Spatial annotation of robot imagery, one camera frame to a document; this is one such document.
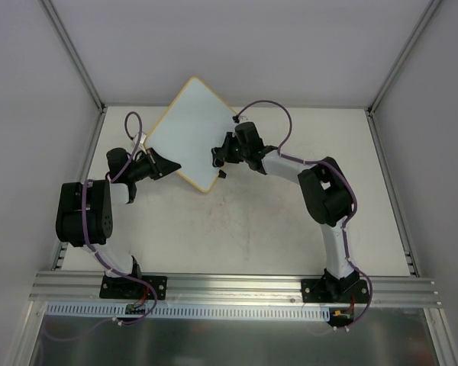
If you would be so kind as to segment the yellow framed whiteboard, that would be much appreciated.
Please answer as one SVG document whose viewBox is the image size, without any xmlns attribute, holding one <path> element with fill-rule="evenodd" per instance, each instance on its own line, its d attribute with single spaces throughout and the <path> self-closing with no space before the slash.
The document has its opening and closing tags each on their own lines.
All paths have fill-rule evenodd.
<svg viewBox="0 0 458 366">
<path fill-rule="evenodd" d="M 191 77 L 147 134 L 144 146 L 180 164 L 176 173 L 208 193 L 218 179 L 211 150 L 234 129 L 235 114 L 201 79 Z"/>
</svg>

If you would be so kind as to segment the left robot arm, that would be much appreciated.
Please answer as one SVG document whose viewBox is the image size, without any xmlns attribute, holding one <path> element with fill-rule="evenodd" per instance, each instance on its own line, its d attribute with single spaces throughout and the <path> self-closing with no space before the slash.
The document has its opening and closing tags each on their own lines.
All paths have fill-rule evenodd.
<svg viewBox="0 0 458 366">
<path fill-rule="evenodd" d="M 108 244 L 114 229 L 112 206 L 132 204 L 137 183 L 170 175 L 182 166 L 163 158 L 154 149 L 130 154 L 115 148 L 106 154 L 106 178 L 85 183 L 64 183 L 56 215 L 56 235 L 61 242 L 83 248 L 104 268 L 105 275 L 118 278 L 118 289 L 126 297 L 136 297 L 144 289 L 137 260 L 130 254 L 117 254 Z"/>
</svg>

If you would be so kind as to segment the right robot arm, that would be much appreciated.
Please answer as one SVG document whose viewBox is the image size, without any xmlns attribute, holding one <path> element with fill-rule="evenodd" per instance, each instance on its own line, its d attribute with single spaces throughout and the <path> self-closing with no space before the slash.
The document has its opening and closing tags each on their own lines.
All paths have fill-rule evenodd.
<svg viewBox="0 0 458 366">
<path fill-rule="evenodd" d="M 216 168 L 245 162 L 255 172 L 284 178 L 300 187 L 308 213 L 320 225 L 326 255 L 323 276 L 309 288 L 310 294 L 319 300 L 350 302 L 360 281 L 360 273 L 350 263 L 345 233 L 355 198 L 336 161 L 326 157 L 306 162 L 283 154 L 264 144 L 252 122 L 226 133 L 222 146 L 214 147 L 211 154 Z"/>
</svg>

